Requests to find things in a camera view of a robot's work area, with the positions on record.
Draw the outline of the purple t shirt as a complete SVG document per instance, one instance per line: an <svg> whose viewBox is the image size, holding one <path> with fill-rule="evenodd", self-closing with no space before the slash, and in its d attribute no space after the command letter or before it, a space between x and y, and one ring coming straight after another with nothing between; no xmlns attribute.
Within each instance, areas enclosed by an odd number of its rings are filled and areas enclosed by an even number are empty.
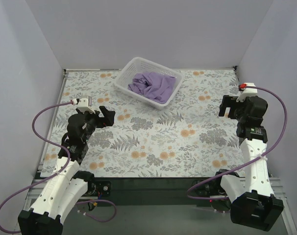
<svg viewBox="0 0 297 235"><path fill-rule="evenodd" d="M137 73L128 89L154 102L164 104L173 93L176 78L156 72Z"/></svg>

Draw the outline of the white plastic mesh basket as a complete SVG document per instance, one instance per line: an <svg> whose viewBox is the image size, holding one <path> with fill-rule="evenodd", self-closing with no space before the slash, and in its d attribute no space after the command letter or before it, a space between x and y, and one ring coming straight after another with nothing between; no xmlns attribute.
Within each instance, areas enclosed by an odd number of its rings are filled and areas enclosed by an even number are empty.
<svg viewBox="0 0 297 235"><path fill-rule="evenodd" d="M166 108L179 90L184 76L172 69L135 57L115 79L115 87L156 109Z"/></svg>

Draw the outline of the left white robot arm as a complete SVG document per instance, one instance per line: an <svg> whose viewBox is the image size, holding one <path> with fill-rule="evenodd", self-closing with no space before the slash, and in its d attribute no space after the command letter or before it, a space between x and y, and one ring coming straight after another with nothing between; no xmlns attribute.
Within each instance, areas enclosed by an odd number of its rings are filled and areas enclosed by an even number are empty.
<svg viewBox="0 0 297 235"><path fill-rule="evenodd" d="M100 106L89 112L78 108L68 119L67 132L53 174L43 180L42 192L28 210L18 216L23 235L60 235L63 224L82 195L96 190L94 175L79 167L88 151L88 140L97 128L113 126L115 111Z"/></svg>

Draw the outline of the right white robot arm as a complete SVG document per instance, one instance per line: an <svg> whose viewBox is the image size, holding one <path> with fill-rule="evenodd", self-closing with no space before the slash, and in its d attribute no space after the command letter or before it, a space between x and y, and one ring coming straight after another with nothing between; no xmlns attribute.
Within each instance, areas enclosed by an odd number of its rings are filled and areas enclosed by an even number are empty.
<svg viewBox="0 0 297 235"><path fill-rule="evenodd" d="M228 117L237 120L236 135L245 162L245 184L235 172L228 173L213 182L214 191L227 194L230 217L235 224L269 231L281 215L284 206L271 187L267 159L261 155L267 149L267 132L261 125L268 103L258 96L239 101L236 96L224 95L219 116L229 109Z"/></svg>

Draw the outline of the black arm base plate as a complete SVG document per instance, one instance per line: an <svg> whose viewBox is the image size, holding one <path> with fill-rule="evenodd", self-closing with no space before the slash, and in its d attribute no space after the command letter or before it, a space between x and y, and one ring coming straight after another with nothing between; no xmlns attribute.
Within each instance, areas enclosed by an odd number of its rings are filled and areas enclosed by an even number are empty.
<svg viewBox="0 0 297 235"><path fill-rule="evenodd" d="M96 178L95 191L81 199L109 200L116 206L198 205L210 206L213 198L226 197L223 189L213 180L187 192L206 177L188 178Z"/></svg>

